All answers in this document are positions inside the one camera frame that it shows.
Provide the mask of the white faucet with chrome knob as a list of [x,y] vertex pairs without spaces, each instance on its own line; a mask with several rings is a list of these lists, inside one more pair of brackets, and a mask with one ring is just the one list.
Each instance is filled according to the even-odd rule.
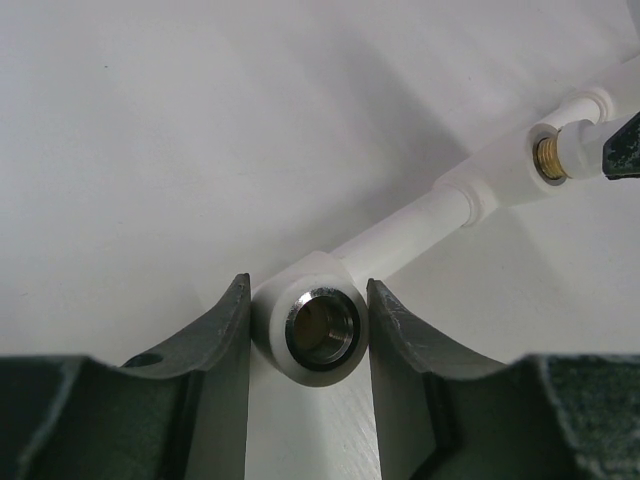
[[550,184],[604,176],[639,177],[639,115],[594,124],[581,120],[540,139],[533,151],[539,175]]

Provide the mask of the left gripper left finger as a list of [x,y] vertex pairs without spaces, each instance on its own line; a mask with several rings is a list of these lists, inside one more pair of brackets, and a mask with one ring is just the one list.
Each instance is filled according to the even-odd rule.
[[3,357],[2,477],[243,478],[250,301],[240,274],[209,311],[122,366]]

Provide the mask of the white PVC pipe frame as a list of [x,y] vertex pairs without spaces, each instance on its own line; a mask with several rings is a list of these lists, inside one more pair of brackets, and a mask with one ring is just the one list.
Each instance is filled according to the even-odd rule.
[[253,291],[251,335],[261,354],[294,382],[324,387],[345,379],[370,336],[367,283],[395,274],[453,232],[494,211],[537,202],[586,180],[550,184],[533,151],[573,122],[639,115],[639,62],[614,66],[536,124],[505,134],[442,175],[431,189],[331,252],[313,252]]

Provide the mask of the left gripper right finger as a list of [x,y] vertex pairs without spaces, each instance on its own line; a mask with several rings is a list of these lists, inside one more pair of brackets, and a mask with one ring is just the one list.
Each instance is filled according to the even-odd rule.
[[386,479],[635,479],[639,359],[488,358],[367,285],[370,365]]

